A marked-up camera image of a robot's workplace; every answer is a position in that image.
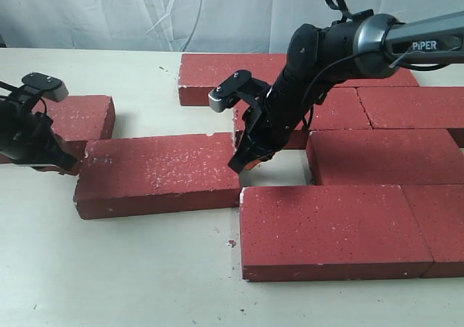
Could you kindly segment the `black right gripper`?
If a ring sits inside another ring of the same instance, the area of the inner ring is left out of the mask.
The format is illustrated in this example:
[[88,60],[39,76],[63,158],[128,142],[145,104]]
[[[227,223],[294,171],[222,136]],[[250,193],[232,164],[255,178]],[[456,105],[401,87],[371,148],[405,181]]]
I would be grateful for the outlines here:
[[235,173],[252,170],[271,160],[289,142],[294,121],[288,116],[275,116],[264,105],[249,108],[244,113],[245,129],[228,162]]

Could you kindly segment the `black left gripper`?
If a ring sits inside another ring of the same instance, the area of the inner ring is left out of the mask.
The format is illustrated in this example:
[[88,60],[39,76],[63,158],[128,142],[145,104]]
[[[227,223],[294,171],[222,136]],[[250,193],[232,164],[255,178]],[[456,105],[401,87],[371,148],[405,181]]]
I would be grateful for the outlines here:
[[10,131],[10,159],[39,172],[77,175],[81,160],[68,152],[66,142],[53,131],[53,122],[42,112],[15,120]]

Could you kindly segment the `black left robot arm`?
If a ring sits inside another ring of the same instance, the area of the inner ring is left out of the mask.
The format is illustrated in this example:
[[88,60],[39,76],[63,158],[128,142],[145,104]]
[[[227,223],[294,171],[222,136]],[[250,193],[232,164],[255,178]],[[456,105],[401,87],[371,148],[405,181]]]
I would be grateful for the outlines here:
[[42,112],[34,112],[48,96],[60,102],[68,95],[64,82],[56,78],[26,82],[20,87],[1,82],[8,95],[1,96],[1,154],[13,164],[31,167],[38,172],[77,175],[81,159],[69,152],[66,141],[52,128],[45,104]]

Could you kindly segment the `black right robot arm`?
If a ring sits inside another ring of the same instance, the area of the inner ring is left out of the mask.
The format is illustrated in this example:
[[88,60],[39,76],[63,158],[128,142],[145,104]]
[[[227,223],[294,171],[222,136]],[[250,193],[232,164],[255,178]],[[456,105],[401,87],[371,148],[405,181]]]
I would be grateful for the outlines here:
[[234,93],[249,106],[244,132],[228,165],[236,173],[273,158],[297,126],[310,127],[314,108],[336,85],[385,79],[401,68],[432,71],[463,61],[463,13],[416,22],[370,9],[353,13],[344,0],[325,0],[341,13],[328,27],[301,25],[272,84],[247,70],[232,76]]

